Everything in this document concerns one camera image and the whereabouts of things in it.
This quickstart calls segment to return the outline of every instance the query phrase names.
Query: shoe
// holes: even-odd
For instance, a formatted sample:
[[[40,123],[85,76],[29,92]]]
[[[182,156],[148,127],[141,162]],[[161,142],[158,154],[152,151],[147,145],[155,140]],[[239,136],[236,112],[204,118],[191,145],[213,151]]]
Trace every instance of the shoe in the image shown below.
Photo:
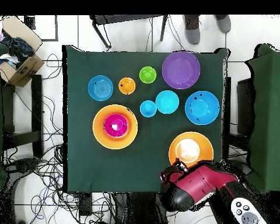
[[[183,15],[185,24],[185,37],[192,45],[197,45],[200,41],[199,18],[188,19]]]
[[[217,20],[217,26],[218,29],[222,32],[222,33],[228,33],[231,30],[231,21],[230,21],[230,17],[229,15],[227,15],[224,19],[220,20],[217,16],[216,16],[216,20]]]

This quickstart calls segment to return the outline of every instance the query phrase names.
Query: blue bowl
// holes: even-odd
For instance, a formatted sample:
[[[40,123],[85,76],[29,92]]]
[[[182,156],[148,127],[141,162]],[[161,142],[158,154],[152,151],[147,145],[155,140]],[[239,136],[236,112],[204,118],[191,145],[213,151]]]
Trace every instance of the blue bowl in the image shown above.
[[[156,107],[164,114],[173,113],[179,107],[179,97],[170,90],[160,92],[156,97]]]
[[[145,100],[140,105],[140,113],[144,117],[152,117],[156,114],[156,104],[151,100]]]
[[[107,100],[113,93],[113,83],[106,76],[95,76],[88,83],[88,94],[97,101]]]
[[[185,103],[185,114],[197,125],[213,122],[220,112],[220,104],[216,96],[207,91],[193,93]]]

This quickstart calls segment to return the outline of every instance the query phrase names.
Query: green bowl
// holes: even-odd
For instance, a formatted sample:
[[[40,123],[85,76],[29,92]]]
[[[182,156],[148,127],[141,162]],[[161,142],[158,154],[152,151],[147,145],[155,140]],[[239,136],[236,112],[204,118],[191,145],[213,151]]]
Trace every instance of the green bowl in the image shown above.
[[[156,71],[150,66],[143,67],[140,70],[139,77],[144,83],[152,83],[156,79]]]

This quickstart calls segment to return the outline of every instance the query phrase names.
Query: orange bowl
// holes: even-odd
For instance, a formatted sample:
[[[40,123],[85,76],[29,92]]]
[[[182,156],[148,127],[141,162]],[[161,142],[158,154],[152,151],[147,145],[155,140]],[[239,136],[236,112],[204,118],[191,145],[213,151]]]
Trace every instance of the orange bowl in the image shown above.
[[[126,133],[121,137],[112,137],[104,130],[104,121],[111,114],[121,114],[128,123]],[[121,105],[103,107],[94,117],[92,130],[96,140],[108,149],[123,149],[130,145],[138,132],[136,116],[132,111]]]
[[[136,83],[132,78],[122,78],[118,84],[119,90],[125,95],[130,95],[136,89]]]
[[[184,132],[178,135],[169,148],[170,164],[178,157],[187,167],[191,167],[200,160],[212,160],[213,156],[211,142],[198,132]]]

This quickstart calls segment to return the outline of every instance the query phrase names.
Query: large blue bowl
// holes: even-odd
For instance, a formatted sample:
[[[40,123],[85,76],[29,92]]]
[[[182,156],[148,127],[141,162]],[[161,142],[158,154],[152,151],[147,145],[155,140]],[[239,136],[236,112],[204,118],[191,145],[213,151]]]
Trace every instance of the large blue bowl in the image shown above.
[[[156,104],[151,100],[145,100],[140,105],[140,113],[147,118],[156,114]]]
[[[179,107],[179,97],[170,90],[160,92],[156,97],[156,107],[164,114],[173,113]]]
[[[88,94],[97,101],[107,100],[113,93],[112,81],[102,75],[95,76],[88,83]]]
[[[197,125],[213,122],[220,112],[220,104],[216,96],[208,91],[193,93],[185,103],[185,114]]]

